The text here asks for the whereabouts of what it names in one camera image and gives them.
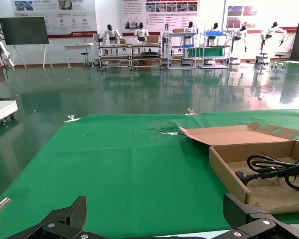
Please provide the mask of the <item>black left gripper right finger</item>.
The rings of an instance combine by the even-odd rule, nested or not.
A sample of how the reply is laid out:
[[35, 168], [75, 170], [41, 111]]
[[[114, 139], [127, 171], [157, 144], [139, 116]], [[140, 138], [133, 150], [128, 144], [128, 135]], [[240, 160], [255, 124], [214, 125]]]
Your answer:
[[287, 225], [265, 209], [240, 202], [234, 195], [223, 197], [223, 216], [232, 228], [216, 239], [299, 239], [299, 229]]

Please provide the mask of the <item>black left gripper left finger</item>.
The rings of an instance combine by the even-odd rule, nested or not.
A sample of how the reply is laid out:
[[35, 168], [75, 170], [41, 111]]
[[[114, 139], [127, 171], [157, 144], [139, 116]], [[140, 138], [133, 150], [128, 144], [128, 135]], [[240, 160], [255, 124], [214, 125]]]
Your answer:
[[51, 211], [41, 222], [24, 229], [9, 239], [93, 239], [94, 233], [83, 226], [87, 218], [85, 196], [79, 196], [69, 207]]

